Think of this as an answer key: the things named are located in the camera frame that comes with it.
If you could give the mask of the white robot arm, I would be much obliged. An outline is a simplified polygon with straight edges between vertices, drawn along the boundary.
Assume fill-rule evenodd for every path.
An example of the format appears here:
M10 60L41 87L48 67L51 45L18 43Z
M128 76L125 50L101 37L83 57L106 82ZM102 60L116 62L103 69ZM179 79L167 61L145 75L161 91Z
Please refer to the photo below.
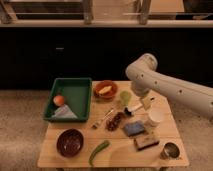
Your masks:
M157 59L145 53L127 66L126 76L138 97L145 97L152 89L205 117L213 117L213 88L160 74L157 65Z

